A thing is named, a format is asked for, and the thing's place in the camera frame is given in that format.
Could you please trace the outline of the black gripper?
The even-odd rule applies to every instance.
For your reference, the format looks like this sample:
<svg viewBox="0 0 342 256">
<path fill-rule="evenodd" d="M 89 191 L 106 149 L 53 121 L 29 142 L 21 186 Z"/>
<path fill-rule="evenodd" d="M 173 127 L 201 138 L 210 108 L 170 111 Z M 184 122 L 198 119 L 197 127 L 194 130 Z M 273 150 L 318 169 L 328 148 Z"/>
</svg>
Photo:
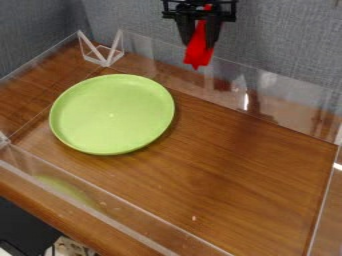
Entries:
<svg viewBox="0 0 342 256">
<path fill-rule="evenodd" d="M 196 20 L 206 19 L 206 46 L 213 48 L 220 38 L 222 21 L 237 21 L 238 0 L 161 0 L 162 17 L 175 19 L 185 45 L 192 41 Z"/>
</svg>

